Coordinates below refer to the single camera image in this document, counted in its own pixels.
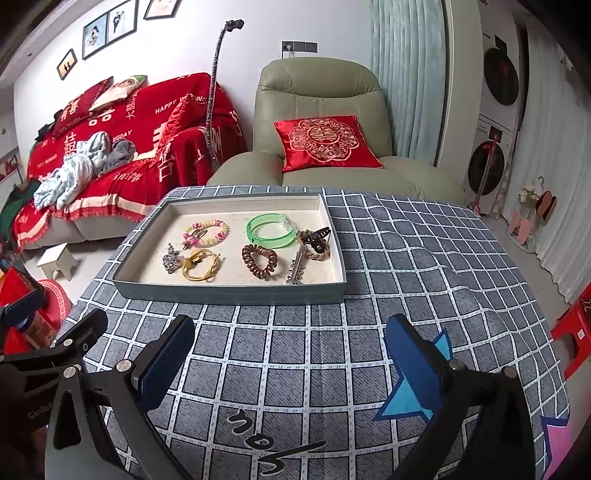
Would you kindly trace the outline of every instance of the floor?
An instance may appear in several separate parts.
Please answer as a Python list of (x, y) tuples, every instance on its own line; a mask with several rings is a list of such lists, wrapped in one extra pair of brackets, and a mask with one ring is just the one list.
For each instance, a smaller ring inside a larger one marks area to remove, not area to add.
[[(556, 320), (569, 308), (569, 305), (558, 291), (558, 286), (552, 281), (551, 274), (542, 268), (535, 255), (519, 249), (507, 237), (507, 222), (504, 219), (484, 218), (483, 221), (521, 270), (552, 328), (556, 324)], [(64, 288), (72, 302), (77, 302), (86, 286), (93, 280), (122, 240), (121, 238), (108, 239), (68, 246), (74, 257), (80, 260), (80, 265), (73, 274), (72, 281), (68, 282), (61, 274), (58, 274), (55, 279)], [(25, 253), (25, 266), (37, 279), (44, 278), (43, 272), (37, 267), (37, 262), (43, 251), (41, 249)], [(560, 339), (555, 342), (554, 347), (561, 363), (567, 364), (569, 358), (572, 357), (572, 345)], [(591, 414), (591, 381), (589, 379), (591, 379), (591, 362), (585, 362), (567, 382), (574, 437), (578, 436)]]
[[(517, 247), (506, 234), (507, 222), (501, 218), (483, 218), (485, 225), (493, 232), (499, 243), (519, 267), (534, 292), (535, 298), (544, 312), (550, 328), (556, 320), (569, 308), (564, 297), (558, 291), (558, 285), (552, 281), (552, 275), (540, 265), (535, 255), (528, 254)], [(560, 358), (562, 368), (573, 357), (572, 342), (559, 339), (554, 343), (554, 350)], [(591, 414), (591, 361), (585, 362), (566, 382), (566, 390), (570, 401), (571, 433), (577, 437)]]

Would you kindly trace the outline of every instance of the blue checkered tablecloth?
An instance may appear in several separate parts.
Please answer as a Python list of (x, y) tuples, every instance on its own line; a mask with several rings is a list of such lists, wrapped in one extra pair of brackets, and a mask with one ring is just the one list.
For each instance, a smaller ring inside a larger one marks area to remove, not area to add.
[[(329, 205), (348, 277), (341, 304), (235, 307), (127, 300), (111, 282), (169, 199), (302, 191), (321, 193)], [(538, 478), (547, 464), (540, 417), (568, 415), (548, 324), (531, 290), (487, 227), (456, 206), (292, 187), (176, 189), (106, 262), (69, 322), (95, 307), (107, 312), (109, 328), (87, 354), (90, 371), (135, 358), (176, 315), (194, 319), (194, 348), (150, 418), (196, 479), (263, 478), (273, 467), (261, 460), (264, 455), (321, 440), (322, 448), (282, 458), (282, 470), (265, 478), (387, 479), (426, 426), (420, 416), (374, 421), (400, 380), (384, 344), (385, 322), (394, 313), (404, 313), (425, 339), (446, 329), (453, 356), (469, 368), (518, 370), (531, 413)], [(240, 410), (247, 420), (236, 420)], [(466, 418), (441, 475), (457, 465), (477, 414)], [(109, 408), (105, 421), (125, 466), (141, 476)], [(243, 424), (248, 430), (238, 434), (236, 427)], [(256, 433), (272, 438), (273, 446), (252, 447), (247, 439)]]

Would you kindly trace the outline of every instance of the green bracelet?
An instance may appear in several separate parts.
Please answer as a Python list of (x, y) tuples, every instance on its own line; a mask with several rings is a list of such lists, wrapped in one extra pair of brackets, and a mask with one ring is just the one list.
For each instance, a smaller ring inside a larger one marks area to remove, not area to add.
[[(280, 223), (288, 233), (278, 238), (260, 238), (254, 234), (254, 230), (268, 223)], [(296, 238), (296, 226), (287, 215), (281, 213), (265, 213), (254, 217), (246, 226), (246, 236), (248, 241), (255, 245), (265, 248), (287, 247)]]

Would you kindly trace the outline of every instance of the pink beaded bracelet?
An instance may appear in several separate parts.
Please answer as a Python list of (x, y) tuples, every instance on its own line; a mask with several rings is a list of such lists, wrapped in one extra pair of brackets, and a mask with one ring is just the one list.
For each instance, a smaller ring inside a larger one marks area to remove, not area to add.
[[(200, 232), (204, 232), (211, 227), (220, 227), (220, 231), (214, 236), (208, 236), (202, 238), (203, 234), (199, 235)], [(230, 228), (227, 224), (221, 220), (208, 220), (207, 222), (197, 222), (191, 227), (185, 229), (186, 233), (183, 234), (185, 249), (191, 247), (211, 247), (221, 243), (230, 233)]]

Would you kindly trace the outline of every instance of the armchair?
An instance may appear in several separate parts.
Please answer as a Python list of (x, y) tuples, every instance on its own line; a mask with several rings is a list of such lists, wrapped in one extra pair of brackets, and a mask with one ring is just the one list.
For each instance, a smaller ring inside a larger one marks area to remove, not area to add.
[[(384, 168), (315, 167), (283, 173), (285, 152), (273, 122), (356, 115), (363, 136)], [(208, 185), (281, 185), (358, 190), (466, 204), (466, 194), (444, 171), (396, 157), (378, 79), (351, 61), (321, 57), (276, 60), (256, 92), (253, 151), (224, 163)]]

